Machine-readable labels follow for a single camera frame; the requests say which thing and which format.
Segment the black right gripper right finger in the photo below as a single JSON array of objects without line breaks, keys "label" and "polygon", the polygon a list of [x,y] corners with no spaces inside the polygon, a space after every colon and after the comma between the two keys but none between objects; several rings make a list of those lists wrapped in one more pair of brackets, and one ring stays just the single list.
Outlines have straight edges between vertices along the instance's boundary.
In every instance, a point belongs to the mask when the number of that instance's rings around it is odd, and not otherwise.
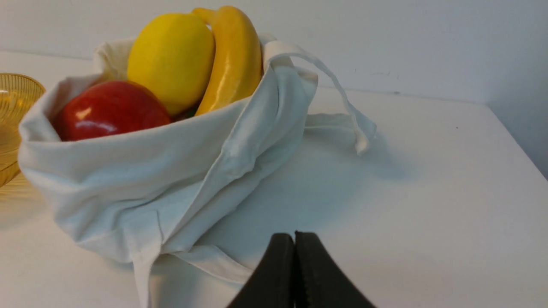
[{"label": "black right gripper right finger", "polygon": [[373,308],[313,232],[295,233],[296,308]]}]

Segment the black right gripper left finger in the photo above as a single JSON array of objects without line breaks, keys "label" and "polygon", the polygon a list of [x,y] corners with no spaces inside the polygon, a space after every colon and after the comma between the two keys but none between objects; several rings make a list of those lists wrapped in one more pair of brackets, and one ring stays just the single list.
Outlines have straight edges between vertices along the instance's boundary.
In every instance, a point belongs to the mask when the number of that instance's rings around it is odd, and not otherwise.
[{"label": "black right gripper left finger", "polygon": [[293,308],[293,238],[276,233],[248,281],[229,308]]}]

